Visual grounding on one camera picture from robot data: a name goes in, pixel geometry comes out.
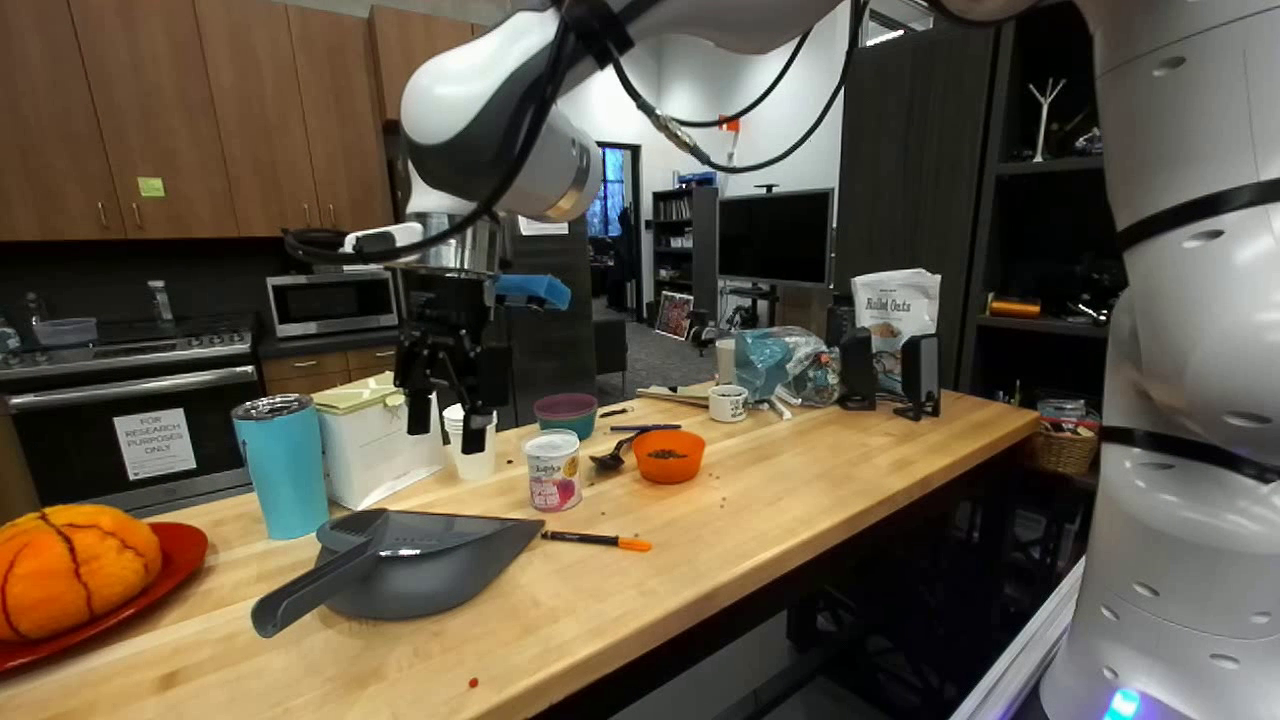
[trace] butcher block table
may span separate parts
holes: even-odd
[[[945,398],[945,416],[813,407],[710,426],[702,407],[628,400],[606,426],[675,420],[706,439],[691,484],[642,484],[628,455],[546,529],[639,532],[650,551],[535,541],[475,600],[374,624],[316,610],[264,640],[252,606],[316,561],[316,541],[264,541],[252,496],[156,518],[207,532],[200,582],[112,640],[0,680],[0,717],[531,717],[720,610],[845,546],[896,507],[1031,437],[1035,412]],[[531,518],[521,445],[501,472],[434,472],[387,501],[410,514]]]

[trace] computer monitor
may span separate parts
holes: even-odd
[[[764,286],[828,286],[832,188],[725,198],[720,277]]]

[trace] orange bowl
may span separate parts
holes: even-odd
[[[639,434],[631,439],[636,467],[650,484],[684,484],[700,472],[702,463],[702,437],[691,434]]]

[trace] blue cup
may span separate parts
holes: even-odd
[[[326,521],[321,412],[311,400],[259,398],[233,407],[233,426],[268,537],[311,537]]]

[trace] white box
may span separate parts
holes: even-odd
[[[323,426],[326,496],[342,507],[370,507],[382,496],[445,467],[439,430],[406,437],[403,391],[393,374],[316,391]]]

